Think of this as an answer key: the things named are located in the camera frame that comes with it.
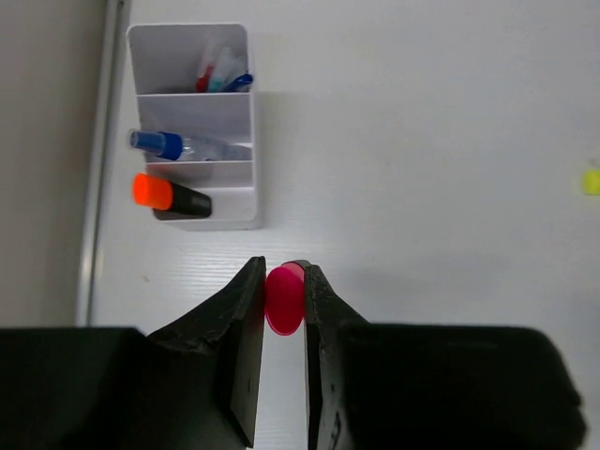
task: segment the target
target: blue pen cap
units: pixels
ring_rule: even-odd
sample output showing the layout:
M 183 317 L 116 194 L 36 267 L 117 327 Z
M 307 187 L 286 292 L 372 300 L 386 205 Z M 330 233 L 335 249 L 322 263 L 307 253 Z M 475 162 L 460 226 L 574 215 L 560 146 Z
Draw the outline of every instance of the blue pen cap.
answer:
M 223 88 L 223 92 L 246 92 L 254 82 L 254 77 L 245 73 Z
M 159 158 L 176 161 L 184 150 L 183 139 L 178 134 L 134 129 L 129 134 L 129 145 Z

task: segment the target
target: wall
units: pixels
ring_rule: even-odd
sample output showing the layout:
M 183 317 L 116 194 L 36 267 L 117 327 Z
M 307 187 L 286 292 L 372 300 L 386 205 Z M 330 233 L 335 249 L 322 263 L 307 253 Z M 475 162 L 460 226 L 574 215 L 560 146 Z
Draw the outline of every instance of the wall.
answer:
M 0 6 L 0 326 L 74 322 L 105 7 Z

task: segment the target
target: pink disc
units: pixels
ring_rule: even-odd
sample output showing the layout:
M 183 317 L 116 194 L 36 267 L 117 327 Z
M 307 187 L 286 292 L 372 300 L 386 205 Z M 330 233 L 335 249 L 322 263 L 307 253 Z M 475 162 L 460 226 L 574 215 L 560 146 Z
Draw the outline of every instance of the pink disc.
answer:
M 288 336 L 304 319 L 304 269 L 287 262 L 271 271 L 266 278 L 264 314 L 271 329 Z

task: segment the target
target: pen holder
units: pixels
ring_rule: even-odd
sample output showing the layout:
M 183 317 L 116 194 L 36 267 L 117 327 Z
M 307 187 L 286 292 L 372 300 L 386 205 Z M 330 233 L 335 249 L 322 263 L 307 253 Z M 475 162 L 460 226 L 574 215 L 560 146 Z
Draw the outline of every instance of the pen holder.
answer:
M 254 93 L 195 93 L 203 53 L 215 39 L 245 58 L 248 71 L 254 73 L 248 32 L 240 24 L 138 24 L 127 30 L 141 129 L 217 138 L 251 149 L 250 161 L 144 156 L 147 173 L 211 197 L 209 218 L 154 211 L 157 220 L 188 231 L 259 226 Z

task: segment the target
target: white tabletop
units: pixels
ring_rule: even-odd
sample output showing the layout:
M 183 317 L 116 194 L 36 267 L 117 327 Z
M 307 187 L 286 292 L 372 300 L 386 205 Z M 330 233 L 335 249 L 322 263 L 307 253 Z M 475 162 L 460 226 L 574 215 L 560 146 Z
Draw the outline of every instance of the white tabletop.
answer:
M 138 125 L 127 56 L 93 324 L 150 332 L 250 256 L 308 259 L 374 322 L 544 331 L 598 429 L 600 198 L 577 184 L 600 157 L 594 2 L 134 0 L 131 22 L 247 27 L 264 222 L 183 232 L 132 203 L 143 160 L 123 145 Z M 306 448 L 303 349 L 301 331 L 265 331 L 258 450 Z

